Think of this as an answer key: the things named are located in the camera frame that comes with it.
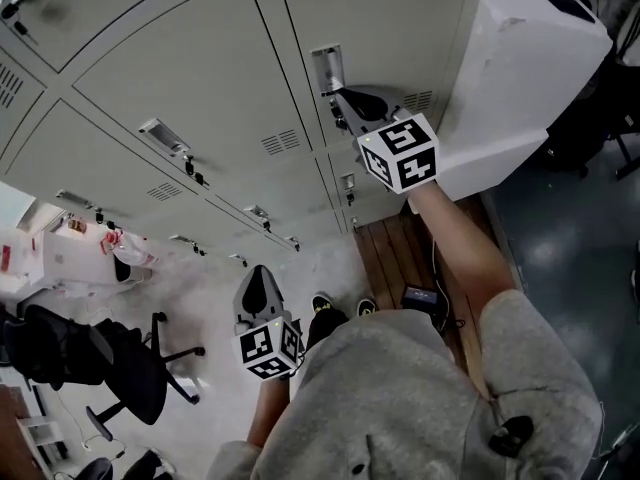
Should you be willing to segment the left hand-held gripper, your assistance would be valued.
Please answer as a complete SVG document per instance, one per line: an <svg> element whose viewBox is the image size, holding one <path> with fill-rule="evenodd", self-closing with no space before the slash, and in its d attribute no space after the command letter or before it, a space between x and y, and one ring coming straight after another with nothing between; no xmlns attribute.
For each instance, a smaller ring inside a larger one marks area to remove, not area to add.
<svg viewBox="0 0 640 480"><path fill-rule="evenodd" d="M233 299L234 352L239 363L261 380L290 377L302 364L299 322L284 308L271 271L255 266Z"/></svg>

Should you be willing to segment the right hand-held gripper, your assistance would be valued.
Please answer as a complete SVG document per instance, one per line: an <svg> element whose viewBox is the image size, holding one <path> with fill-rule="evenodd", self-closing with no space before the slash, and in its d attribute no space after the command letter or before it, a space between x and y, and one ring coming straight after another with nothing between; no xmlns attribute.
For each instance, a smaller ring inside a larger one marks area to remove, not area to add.
<svg viewBox="0 0 640 480"><path fill-rule="evenodd" d="M330 95L332 113L357 144L365 169L396 194L439 176L439 139L422 113L388 87L351 86Z"/></svg>

